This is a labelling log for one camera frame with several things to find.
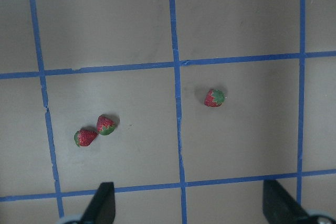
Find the strawberry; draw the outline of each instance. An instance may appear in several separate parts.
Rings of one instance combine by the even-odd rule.
[[[221,90],[210,89],[208,94],[206,95],[204,104],[209,107],[219,107],[225,100],[225,96]]]
[[[92,141],[98,136],[94,131],[80,130],[75,133],[73,139],[78,147],[89,146]]]
[[[97,131],[100,135],[106,136],[108,134],[111,134],[115,127],[115,123],[105,116],[101,115],[98,117],[97,121]]]

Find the vertical blue tape strip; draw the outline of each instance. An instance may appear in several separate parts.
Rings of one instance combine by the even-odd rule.
[[[299,75],[299,125],[298,125],[298,159],[297,159],[297,202],[302,195],[302,158],[303,158],[303,121],[305,107],[305,63],[306,63],[306,0],[300,0],[300,75]]]
[[[182,106],[181,106],[181,75],[180,75],[180,58],[178,53],[178,42],[176,32],[176,11],[175,0],[169,0],[170,20],[172,32],[172,47],[174,56],[174,72],[175,72],[175,98],[176,98],[176,117],[177,117],[177,141],[178,141],[178,163],[180,167],[180,183],[181,183],[181,209],[182,224],[187,224],[187,205],[185,190],[185,174],[182,159],[182,140],[181,140],[181,123],[182,123]]]
[[[44,63],[43,63],[43,58],[42,58],[41,42],[40,42],[37,11],[36,11],[36,0],[29,0],[29,3],[30,3],[30,12],[32,15],[36,57],[37,57],[38,71],[39,71],[39,77],[40,77],[43,106],[46,109],[45,119],[46,119],[47,133],[48,133],[48,143],[49,143],[50,158],[51,158],[51,163],[52,163],[52,171],[53,171],[53,176],[55,180],[55,192],[56,192],[56,199],[57,199],[57,206],[58,206],[58,214],[60,217],[62,217],[64,215],[64,209],[63,209],[63,204],[62,204],[61,189],[60,189],[59,176],[58,176],[57,163],[56,163],[53,128],[51,126],[51,117],[50,117],[50,111],[48,108],[47,82],[46,82]]]

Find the gray surface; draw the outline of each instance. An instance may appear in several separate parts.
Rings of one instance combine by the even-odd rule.
[[[295,179],[279,182],[292,195]],[[259,223],[267,224],[262,213],[262,182],[189,187],[187,189],[188,223]]]
[[[305,177],[302,180],[302,205],[336,217],[336,175]]]
[[[306,0],[306,50],[336,50],[334,0]]]
[[[297,169],[297,60],[181,69],[186,180],[291,173]],[[209,88],[225,91],[218,108]]]
[[[29,0],[0,0],[0,73],[37,71]]]
[[[82,213],[92,196],[63,199],[66,215]],[[181,223],[181,190],[134,191],[115,195],[116,219],[113,224]]]
[[[336,167],[336,58],[307,59],[303,170]]]
[[[180,59],[299,51],[299,0],[176,0]]]
[[[0,80],[0,197],[54,193],[38,78]]]
[[[58,220],[56,199],[0,202],[0,223],[48,223]]]
[[[94,189],[111,180],[117,187],[179,182],[173,71],[47,78],[63,191]],[[78,148],[74,133],[95,127],[101,114],[116,117],[117,129]]]
[[[46,69],[172,61],[169,0],[37,0]]]

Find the gray floor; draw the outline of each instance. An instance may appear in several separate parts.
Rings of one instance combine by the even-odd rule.
[[[55,70],[46,71],[46,84],[65,215],[82,213],[103,181],[128,188],[116,194],[119,224],[182,223],[185,215],[191,224],[267,223],[264,175],[285,174],[279,181],[296,197],[300,0],[175,4],[179,57],[186,60],[180,67],[185,181],[211,184],[187,186],[186,214],[170,0],[36,0],[44,67]],[[0,14],[0,223],[55,223],[29,0],[0,0]],[[330,52],[305,59],[302,205],[336,216],[334,0],[306,0],[305,21],[304,52]],[[201,59],[217,64],[193,61]],[[162,62],[166,67],[79,70]],[[203,105],[210,88],[225,91],[221,107]],[[101,114],[116,119],[116,131],[78,148],[75,131],[94,126]],[[225,180],[245,177],[251,181]],[[165,189],[141,187],[161,184]]]

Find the black object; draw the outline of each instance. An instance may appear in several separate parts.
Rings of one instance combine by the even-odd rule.
[[[336,224],[327,216],[308,215],[276,180],[264,181],[262,203],[270,224]]]
[[[113,182],[101,183],[80,221],[66,224],[112,224],[115,203]]]

